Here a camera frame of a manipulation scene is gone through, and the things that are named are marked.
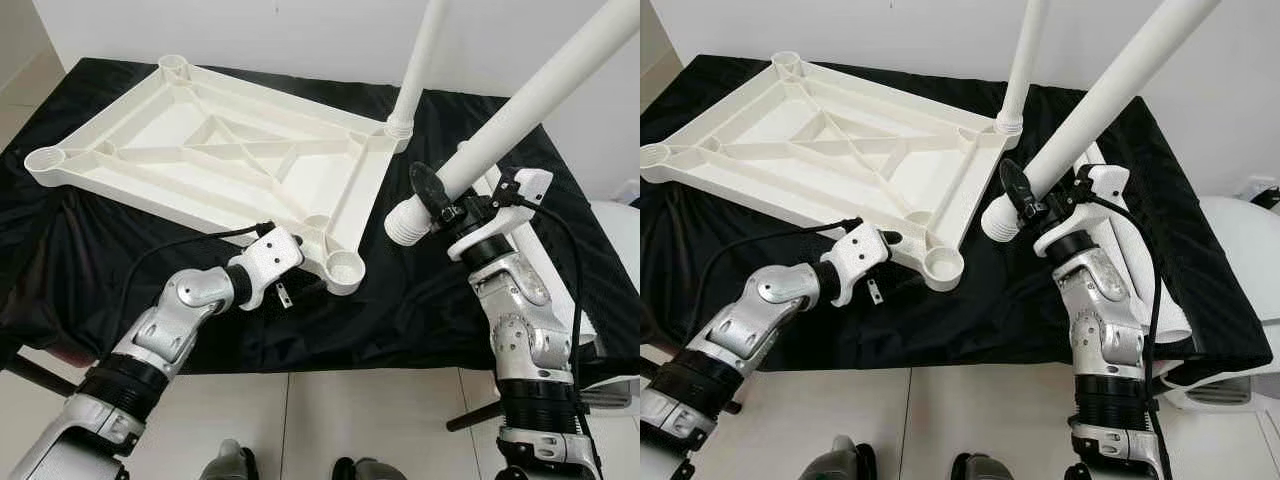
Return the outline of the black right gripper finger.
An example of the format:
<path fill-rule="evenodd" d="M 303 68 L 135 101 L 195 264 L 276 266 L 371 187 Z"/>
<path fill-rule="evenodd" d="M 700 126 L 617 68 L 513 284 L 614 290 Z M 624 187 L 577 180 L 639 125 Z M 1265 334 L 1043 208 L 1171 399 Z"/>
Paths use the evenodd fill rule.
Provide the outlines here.
<path fill-rule="evenodd" d="M 429 165 L 412 165 L 412 188 L 435 224 L 453 224 L 453 204 L 435 170 Z"/>
<path fill-rule="evenodd" d="M 1018 220 L 1039 220 L 1044 215 L 1044 204 L 1036 196 L 1024 170 L 1011 159 L 1001 160 L 1001 186 Z"/>

